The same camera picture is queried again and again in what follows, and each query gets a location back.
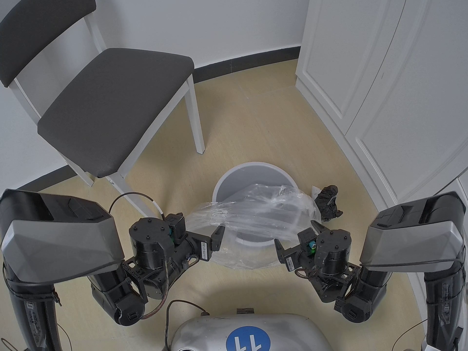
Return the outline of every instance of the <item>clear plastic bag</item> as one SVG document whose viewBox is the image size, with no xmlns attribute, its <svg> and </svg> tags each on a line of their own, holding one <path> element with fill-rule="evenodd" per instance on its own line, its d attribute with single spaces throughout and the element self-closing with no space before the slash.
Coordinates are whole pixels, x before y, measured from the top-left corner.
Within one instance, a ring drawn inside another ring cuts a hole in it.
<svg viewBox="0 0 468 351">
<path fill-rule="evenodd" d="M 212 260 L 234 269 L 279 264 L 273 239 L 298 243 L 297 233 L 321 221 L 313 199 L 293 186 L 251 185 L 225 202 L 199 205 L 186 219 L 187 230 L 210 234 L 226 227 L 221 249 Z"/>
</svg>

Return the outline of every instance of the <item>beige floor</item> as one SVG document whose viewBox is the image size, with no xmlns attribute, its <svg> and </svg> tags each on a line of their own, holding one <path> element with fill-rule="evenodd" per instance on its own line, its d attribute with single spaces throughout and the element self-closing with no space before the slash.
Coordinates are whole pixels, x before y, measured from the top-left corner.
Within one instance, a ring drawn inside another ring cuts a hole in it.
<svg viewBox="0 0 468 351">
<path fill-rule="evenodd" d="M 286 170 L 299 187 L 336 184 L 344 214 L 328 223 L 351 232 L 350 261 L 359 262 L 366 228 L 377 214 L 369 195 L 336 142 L 313 109 L 296 90 L 296 61 L 249 69 L 195 86 L 206 151 L 195 151 L 184 103 L 174 110 L 127 177 L 135 190 L 153 196 L 167 212 L 189 213 L 210 201 L 217 180 L 246 161 L 266 161 Z M 108 208 L 117 191 L 100 179 L 92 188 L 77 177 L 46 192 L 81 196 Z M 132 254 L 128 228 L 139 214 L 124 200 L 113 210 L 127 257 Z M 75 351 L 156 350 L 163 347 L 165 311 L 128 328 L 116 325 L 96 304 L 86 278 L 56 285 L 63 307 L 59 323 L 67 330 Z M 298 313 L 313 319 L 335 351 L 389 351 L 396 338 L 421 319 L 405 274 L 394 274 L 386 297 L 372 318 L 353 324 L 323 304 L 307 280 L 284 266 L 256 271 L 230 270 L 200 263 L 187 271 L 169 292 L 168 300 L 186 299 L 213 315 L 254 307 L 257 313 Z M 0 285 L 0 333 L 23 346 L 7 290 Z M 157 305 L 151 300 L 148 309 Z M 169 332 L 199 315 L 188 305 L 173 307 Z M 407 333 L 396 350 L 418 350 L 422 326 Z M 69 349 L 62 334 L 63 348 Z"/>
</svg>

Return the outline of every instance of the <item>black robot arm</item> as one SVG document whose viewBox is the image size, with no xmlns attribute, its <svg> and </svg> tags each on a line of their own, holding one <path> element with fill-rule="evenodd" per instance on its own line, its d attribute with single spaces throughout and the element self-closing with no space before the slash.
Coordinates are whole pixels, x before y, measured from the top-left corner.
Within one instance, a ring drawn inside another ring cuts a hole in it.
<svg viewBox="0 0 468 351">
<path fill-rule="evenodd" d="M 97 203 L 6 190 L 0 198 L 3 277 L 28 350 L 62 349 L 55 283 L 88 276 L 104 311 L 132 325 L 145 318 L 148 296 L 161 299 L 190 259 L 210 260 L 223 234 L 222 226 L 211 237 L 188 232 L 182 214 L 140 219 L 130 228 L 134 257 L 125 261 L 114 219 Z"/>
<path fill-rule="evenodd" d="M 306 278 L 323 302 L 352 322 L 370 318 L 384 297 L 392 272 L 424 272 L 427 335 L 423 350 L 458 349 L 458 319 L 465 285 L 465 206 L 456 192 L 396 205 L 369 226 L 360 266 L 348 262 L 350 233 L 312 221 L 298 234 L 300 244 L 278 260 Z"/>
</svg>

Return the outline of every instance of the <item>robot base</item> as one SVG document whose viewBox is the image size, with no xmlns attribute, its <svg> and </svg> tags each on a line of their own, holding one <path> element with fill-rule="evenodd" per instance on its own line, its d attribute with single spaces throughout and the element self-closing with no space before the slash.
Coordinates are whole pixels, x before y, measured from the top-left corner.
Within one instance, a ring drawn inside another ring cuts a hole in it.
<svg viewBox="0 0 468 351">
<path fill-rule="evenodd" d="M 297 314 L 202 316 L 176 331 L 171 351 L 333 351 L 320 329 Z"/>
</svg>

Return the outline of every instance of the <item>black baseboard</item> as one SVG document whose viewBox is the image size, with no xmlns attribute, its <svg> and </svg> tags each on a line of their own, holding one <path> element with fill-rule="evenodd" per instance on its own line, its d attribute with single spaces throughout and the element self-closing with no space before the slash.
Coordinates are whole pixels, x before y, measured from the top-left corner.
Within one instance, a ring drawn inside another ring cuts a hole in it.
<svg viewBox="0 0 468 351">
<path fill-rule="evenodd" d="M 198 67 L 193 71 L 194 83 L 212 79 L 221 75 L 239 72 L 252 67 L 273 64 L 275 62 L 294 60 L 299 57 L 301 47 L 283 48 L 253 55 L 232 58 L 231 60 L 216 62 L 205 67 Z"/>
<path fill-rule="evenodd" d="M 255 53 L 253 55 L 232 58 L 231 60 L 209 64 L 205 67 L 196 68 L 193 71 L 193 81 L 194 83 L 202 82 L 203 80 L 220 77 L 221 75 L 235 73 L 253 67 L 261 67 L 263 65 L 274 64 L 281 61 L 295 60 L 299 57 L 300 50 L 300 46 L 283 48 L 280 50 L 270 50 L 268 52 Z M 24 186 L 21 186 L 20 190 L 42 191 L 54 184 L 64 181 L 65 179 L 72 178 L 75 175 L 76 173 L 73 169 L 66 165 L 54 170 L 53 172 L 45 174 Z"/>
<path fill-rule="evenodd" d="M 42 191 L 74 176 L 76 176 L 74 170 L 68 165 L 65 165 L 64 167 L 59 167 L 53 172 L 47 173 L 38 179 L 34 179 L 32 182 L 21 186 L 19 189 L 26 191 Z"/>
</svg>

